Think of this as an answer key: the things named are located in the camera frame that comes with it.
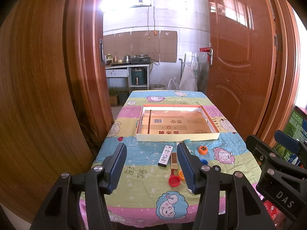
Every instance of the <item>bottle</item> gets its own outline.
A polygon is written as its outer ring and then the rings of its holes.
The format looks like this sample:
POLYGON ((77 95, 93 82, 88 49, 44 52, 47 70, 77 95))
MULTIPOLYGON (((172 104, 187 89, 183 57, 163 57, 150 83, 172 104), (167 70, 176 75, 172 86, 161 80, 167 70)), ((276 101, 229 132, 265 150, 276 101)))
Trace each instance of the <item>bottle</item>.
POLYGON ((116 56, 116 52, 114 52, 114 62, 117 63, 117 56, 116 56))

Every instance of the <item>kettle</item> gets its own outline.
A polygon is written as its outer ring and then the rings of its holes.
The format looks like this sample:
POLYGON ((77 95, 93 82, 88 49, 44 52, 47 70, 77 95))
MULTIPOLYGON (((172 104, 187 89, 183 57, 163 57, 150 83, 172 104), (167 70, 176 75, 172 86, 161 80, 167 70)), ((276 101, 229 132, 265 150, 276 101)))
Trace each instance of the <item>kettle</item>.
POLYGON ((130 63, 131 62, 131 56, 130 55, 126 55, 125 57, 122 58, 122 60, 124 62, 130 63))

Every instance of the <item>table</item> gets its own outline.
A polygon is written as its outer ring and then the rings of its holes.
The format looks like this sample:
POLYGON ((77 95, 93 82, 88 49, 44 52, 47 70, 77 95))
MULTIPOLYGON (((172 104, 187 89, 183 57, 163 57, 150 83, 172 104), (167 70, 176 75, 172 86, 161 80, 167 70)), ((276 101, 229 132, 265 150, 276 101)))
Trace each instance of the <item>table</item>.
MULTIPOLYGON (((260 167, 233 126, 203 93, 134 91, 119 112, 93 163, 93 167, 101 164, 106 156, 113 154, 119 143, 126 144, 127 159, 117 189, 110 196, 105 196, 111 221, 142 228, 164 223, 191 222, 195 219, 199 195, 191 194, 185 181, 182 181, 178 187, 170 187, 168 184, 170 165, 166 168, 158 166, 165 145, 172 145, 173 151, 176 152, 177 144, 136 141, 136 126, 142 105, 153 103, 203 105, 220 130, 220 136, 218 140, 191 142, 193 150, 191 154, 206 159, 210 166, 219 165, 224 173, 232 174, 236 170, 243 172, 255 188, 261 174, 260 167), (208 148, 205 156, 201 156, 197 151, 202 145, 208 148), (234 162, 229 163, 219 158, 220 151, 228 152, 233 156, 234 162), (162 216, 159 209, 162 203, 168 200, 167 194, 178 198, 177 202, 172 201, 170 206, 175 214, 162 216)), ((87 225, 84 195, 80 199, 80 208, 87 225)), ((220 192, 219 213, 224 212, 225 193, 220 192)))

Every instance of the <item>gas stove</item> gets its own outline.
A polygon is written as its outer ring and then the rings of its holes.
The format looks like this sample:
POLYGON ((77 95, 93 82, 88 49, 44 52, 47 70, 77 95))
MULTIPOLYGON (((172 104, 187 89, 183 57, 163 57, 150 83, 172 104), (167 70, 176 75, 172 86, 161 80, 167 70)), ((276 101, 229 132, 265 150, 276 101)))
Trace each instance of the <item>gas stove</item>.
POLYGON ((131 58, 131 64, 150 64, 151 58, 146 54, 136 55, 131 58))

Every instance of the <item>door hinge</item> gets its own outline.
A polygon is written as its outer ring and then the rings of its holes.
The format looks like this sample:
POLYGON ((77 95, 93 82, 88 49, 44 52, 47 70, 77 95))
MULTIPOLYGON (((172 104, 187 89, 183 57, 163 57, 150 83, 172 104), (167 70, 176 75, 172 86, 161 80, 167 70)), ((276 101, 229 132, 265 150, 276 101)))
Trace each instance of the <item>door hinge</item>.
POLYGON ((277 51, 282 51, 282 35, 276 34, 274 36, 274 46, 276 47, 277 51))

